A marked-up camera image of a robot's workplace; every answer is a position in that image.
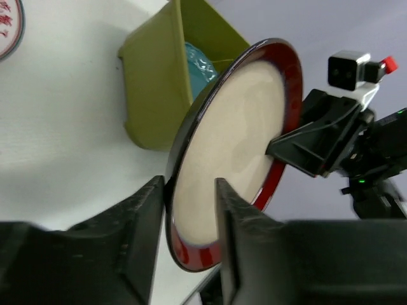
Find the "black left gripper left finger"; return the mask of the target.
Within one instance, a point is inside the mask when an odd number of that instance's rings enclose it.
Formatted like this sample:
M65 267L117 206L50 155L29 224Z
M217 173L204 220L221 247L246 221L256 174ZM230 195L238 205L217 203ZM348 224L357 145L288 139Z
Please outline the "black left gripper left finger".
M2 304L148 304L163 177L67 231L1 223Z

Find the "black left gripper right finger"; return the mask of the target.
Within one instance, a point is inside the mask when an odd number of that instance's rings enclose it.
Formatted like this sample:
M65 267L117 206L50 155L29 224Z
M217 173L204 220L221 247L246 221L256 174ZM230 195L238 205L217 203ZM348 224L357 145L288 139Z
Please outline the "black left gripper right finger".
M216 179L225 304L405 304L406 222L278 222Z

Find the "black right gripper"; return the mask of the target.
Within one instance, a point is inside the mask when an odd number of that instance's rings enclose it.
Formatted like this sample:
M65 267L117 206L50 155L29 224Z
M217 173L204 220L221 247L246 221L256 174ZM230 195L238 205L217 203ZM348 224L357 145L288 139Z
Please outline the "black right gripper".
M406 109L376 120L358 101L313 89L301 126L270 141L266 154L315 177L334 166L348 179L361 219L405 219L405 199L391 178L406 170Z

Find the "red rimmed beige plate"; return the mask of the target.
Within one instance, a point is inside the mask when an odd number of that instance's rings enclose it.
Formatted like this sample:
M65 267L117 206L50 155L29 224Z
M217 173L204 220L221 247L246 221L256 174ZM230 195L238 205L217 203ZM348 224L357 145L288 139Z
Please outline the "red rimmed beige plate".
M198 95L169 153L164 200L169 251L197 273L221 260L215 179L263 210L284 173L266 155L269 142L300 122L303 76L295 49L264 39L234 60Z

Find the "teal scalloped plate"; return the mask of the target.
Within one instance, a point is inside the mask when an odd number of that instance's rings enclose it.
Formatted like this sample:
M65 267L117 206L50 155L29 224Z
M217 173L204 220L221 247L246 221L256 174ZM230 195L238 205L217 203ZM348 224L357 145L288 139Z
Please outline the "teal scalloped plate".
M188 73L193 100L217 77L217 70L206 55L190 43L185 43Z

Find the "white orange sunburst plate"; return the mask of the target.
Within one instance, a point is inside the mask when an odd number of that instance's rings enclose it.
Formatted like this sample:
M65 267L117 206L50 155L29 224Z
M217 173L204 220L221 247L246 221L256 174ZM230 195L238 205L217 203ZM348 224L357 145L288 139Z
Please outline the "white orange sunburst plate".
M1 0L1 61L21 43L25 31L25 11L21 0Z

